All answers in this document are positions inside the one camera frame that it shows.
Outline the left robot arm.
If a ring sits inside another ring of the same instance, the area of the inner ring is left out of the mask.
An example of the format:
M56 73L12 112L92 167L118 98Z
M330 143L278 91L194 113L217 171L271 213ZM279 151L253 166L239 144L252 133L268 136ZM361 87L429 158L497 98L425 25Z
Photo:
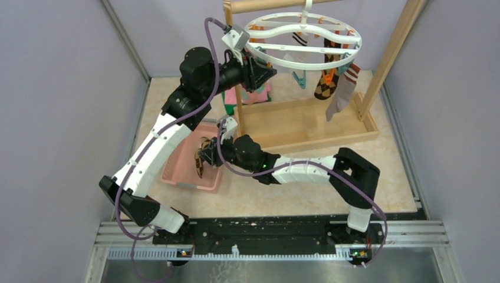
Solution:
M215 95L238 85L255 91L277 73L247 50L242 53L243 61L239 62L226 50L227 58L220 64L205 47L187 51L180 64L180 84L162 106L144 142L117 173L99 181L99 188L116 211L126 214L138 226L153 225L165 230L174 243L187 240L188 217L164 207L148 193L171 153L211 110L210 101Z

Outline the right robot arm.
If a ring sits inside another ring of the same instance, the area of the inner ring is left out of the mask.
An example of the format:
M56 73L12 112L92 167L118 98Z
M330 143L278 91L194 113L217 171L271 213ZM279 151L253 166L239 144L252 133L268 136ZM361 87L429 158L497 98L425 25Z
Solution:
M248 135L237 139L203 137L195 151L196 170L203 175L203 165L221 167L232 164L249 172L264 185L292 182L331 185L348 204L346 236L354 243L370 234L372 214L380 169L347 147L327 157L293 159L265 152Z

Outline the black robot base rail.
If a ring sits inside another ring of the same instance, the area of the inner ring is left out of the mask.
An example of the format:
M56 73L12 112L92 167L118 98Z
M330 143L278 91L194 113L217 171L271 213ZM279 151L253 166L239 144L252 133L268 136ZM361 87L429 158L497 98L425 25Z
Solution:
M261 218L192 218L172 234L164 230L153 244L193 247L195 255L227 255L236 246L241 255L329 255L342 245L373 248L383 240L380 223L365 232L347 226L345 215L270 216Z

